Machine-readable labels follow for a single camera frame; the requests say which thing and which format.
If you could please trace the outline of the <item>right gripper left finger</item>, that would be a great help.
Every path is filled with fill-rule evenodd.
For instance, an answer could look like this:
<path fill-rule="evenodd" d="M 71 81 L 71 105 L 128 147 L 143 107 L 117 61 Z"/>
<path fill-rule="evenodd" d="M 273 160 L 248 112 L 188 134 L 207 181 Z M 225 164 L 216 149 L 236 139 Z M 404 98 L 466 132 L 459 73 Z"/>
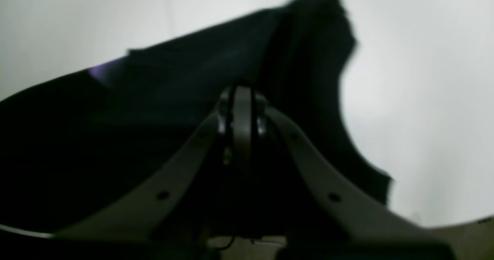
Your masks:
<path fill-rule="evenodd" d="M 148 241 L 182 200 L 218 133 L 218 112 L 201 123 L 156 173 L 94 215 L 55 233 L 55 239 Z"/>

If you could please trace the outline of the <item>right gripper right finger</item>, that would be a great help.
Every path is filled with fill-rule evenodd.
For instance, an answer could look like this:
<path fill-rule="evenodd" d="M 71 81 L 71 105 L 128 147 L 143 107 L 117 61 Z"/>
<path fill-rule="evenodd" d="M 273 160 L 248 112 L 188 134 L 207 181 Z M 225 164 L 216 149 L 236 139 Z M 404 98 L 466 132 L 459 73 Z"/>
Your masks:
<path fill-rule="evenodd" d="M 392 214 L 328 162 L 290 118 L 269 106 L 247 107 L 247 179 L 252 171 L 295 183 L 264 196 L 247 237 L 281 235 L 279 260 L 453 260 L 448 244 Z"/>

